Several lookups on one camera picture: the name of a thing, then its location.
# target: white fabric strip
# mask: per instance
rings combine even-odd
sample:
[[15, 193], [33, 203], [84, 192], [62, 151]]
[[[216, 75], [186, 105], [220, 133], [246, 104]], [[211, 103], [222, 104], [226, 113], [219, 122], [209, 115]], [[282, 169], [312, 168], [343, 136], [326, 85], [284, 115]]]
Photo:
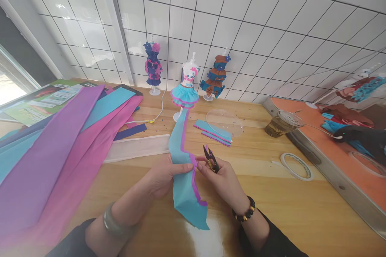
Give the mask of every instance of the white fabric strip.
[[136, 157], [169, 152], [170, 135], [114, 141], [103, 163], [114, 163]]
[[[299, 176], [297, 173], [295, 173], [288, 165], [287, 162], [285, 161], [285, 156], [290, 156], [297, 162], [299, 162], [303, 168], [306, 170], [307, 177], [304, 178], [302, 176]], [[284, 153], [280, 156], [281, 163], [272, 161], [275, 165], [278, 165], [279, 167], [283, 167], [285, 170], [287, 170], [291, 175], [293, 175], [295, 178], [300, 179], [302, 181], [312, 181], [314, 179], [314, 174], [311, 171], [310, 167], [299, 157], [295, 156], [294, 154], [291, 153]]]

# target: hand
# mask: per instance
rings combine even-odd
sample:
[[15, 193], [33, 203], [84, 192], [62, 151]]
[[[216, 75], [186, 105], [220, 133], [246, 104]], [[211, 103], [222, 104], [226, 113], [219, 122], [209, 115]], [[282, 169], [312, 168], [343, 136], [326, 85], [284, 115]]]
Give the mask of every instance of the hand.
[[196, 157], [196, 160], [198, 170], [212, 183], [220, 197], [228, 203], [236, 214], [244, 215], [249, 209], [250, 201], [241, 188], [231, 164], [216, 158], [220, 168], [216, 174], [210, 169], [205, 156]]
[[169, 191], [174, 175], [187, 173], [192, 169], [191, 163], [173, 164], [172, 157], [168, 154], [159, 164], [150, 169], [140, 183], [148, 187], [155, 199], [159, 199]]

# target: right hand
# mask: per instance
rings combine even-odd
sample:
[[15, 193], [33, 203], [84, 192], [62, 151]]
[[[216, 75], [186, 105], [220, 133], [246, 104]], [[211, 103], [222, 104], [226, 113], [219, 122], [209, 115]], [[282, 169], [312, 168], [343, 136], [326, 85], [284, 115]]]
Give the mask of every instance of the right hand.
[[212, 183], [220, 197], [236, 212], [244, 215], [249, 209], [250, 201], [244, 193], [231, 164], [216, 158], [219, 171], [213, 172], [207, 163], [205, 156], [196, 157], [198, 170]]

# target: white tape roll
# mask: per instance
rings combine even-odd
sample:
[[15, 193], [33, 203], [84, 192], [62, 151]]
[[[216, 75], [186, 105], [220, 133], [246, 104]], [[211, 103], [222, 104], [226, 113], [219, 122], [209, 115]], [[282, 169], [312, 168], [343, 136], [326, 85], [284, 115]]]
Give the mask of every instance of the white tape roll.
[[[296, 160], [298, 163], [300, 163], [303, 168], [306, 170], [307, 177], [304, 178], [302, 176], [299, 176], [297, 173], [295, 173], [288, 165], [287, 162], [285, 161], [285, 156], [290, 156], [294, 160]], [[283, 167], [285, 170], [287, 170], [291, 175], [293, 175], [295, 178], [300, 179], [302, 181], [312, 181], [314, 179], [314, 174], [311, 171], [310, 167], [307, 166], [307, 164], [298, 156], [295, 156], [294, 154], [291, 153], [284, 153], [280, 156], [281, 163], [272, 161], [275, 165], [278, 165], [279, 167]]]

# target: bangle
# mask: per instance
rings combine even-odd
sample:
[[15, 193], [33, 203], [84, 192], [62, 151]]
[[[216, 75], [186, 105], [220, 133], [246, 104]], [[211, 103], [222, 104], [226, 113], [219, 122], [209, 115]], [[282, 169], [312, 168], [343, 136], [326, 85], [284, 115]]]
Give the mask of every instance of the bangle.
[[250, 201], [250, 206], [248, 211], [245, 213], [245, 215], [236, 215], [236, 212], [232, 209], [233, 217], [235, 217], [235, 219], [239, 222], [248, 221], [248, 219], [250, 219], [250, 217], [253, 215], [253, 212], [256, 208], [255, 201], [250, 196], [247, 196], [247, 197]]

